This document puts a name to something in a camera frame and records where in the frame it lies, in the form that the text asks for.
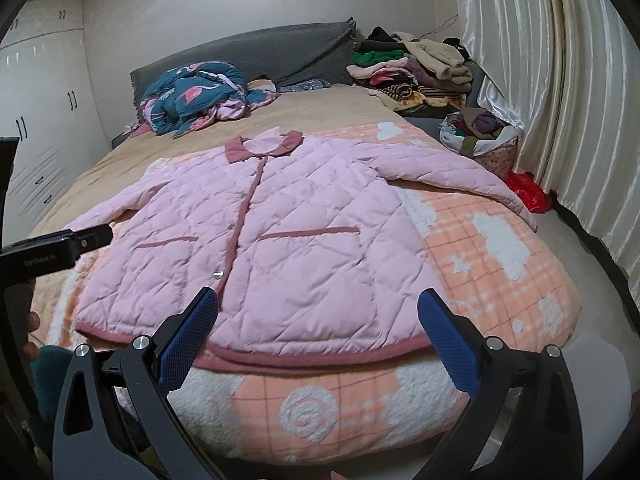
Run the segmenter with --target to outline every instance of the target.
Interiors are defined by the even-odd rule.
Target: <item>bed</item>
[[[152,132],[127,139],[83,174],[37,226],[58,230],[97,203],[139,180],[151,165],[253,137],[274,126],[305,135],[367,142],[404,142],[444,149],[422,130],[361,89],[283,94],[239,121],[215,123],[181,139]],[[491,199],[396,182],[429,257],[451,298],[450,307],[485,335],[515,348],[562,346],[572,334],[580,300],[560,262],[513,212]],[[119,229],[113,225],[114,232]],[[74,309],[103,248],[76,268],[38,279],[36,336],[74,348]],[[89,343],[110,348],[100,340]],[[213,454],[273,464],[314,464],[405,446],[448,429],[466,397],[432,350],[379,364],[308,375],[215,373],[192,368],[169,400],[186,429]],[[121,398],[124,405],[127,399]]]

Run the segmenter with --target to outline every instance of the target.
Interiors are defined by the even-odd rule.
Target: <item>white wardrobe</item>
[[[110,150],[82,28],[82,0],[33,0],[0,43],[0,136],[20,139],[3,245],[28,237],[76,178]]]

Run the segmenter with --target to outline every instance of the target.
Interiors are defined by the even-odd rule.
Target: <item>pink quilted jacket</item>
[[[417,297],[444,291],[386,182],[398,178],[492,197],[535,228],[468,158],[274,128],[148,173],[68,225],[137,211],[87,283],[76,329],[130,342],[210,286],[222,302],[206,348],[225,360],[345,365],[428,346]]]

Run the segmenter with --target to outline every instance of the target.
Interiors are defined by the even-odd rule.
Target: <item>curtain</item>
[[[478,102],[520,127],[517,172],[554,190],[640,305],[640,50],[609,0],[461,0]]]

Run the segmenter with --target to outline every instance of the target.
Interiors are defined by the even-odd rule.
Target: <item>gray headboard cover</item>
[[[171,54],[131,72],[134,104],[146,88],[167,70],[180,65],[223,59],[236,65],[247,81],[267,76],[283,86],[319,77],[330,83],[351,84],[346,67],[353,63],[356,23],[304,23],[264,28],[209,41]]]

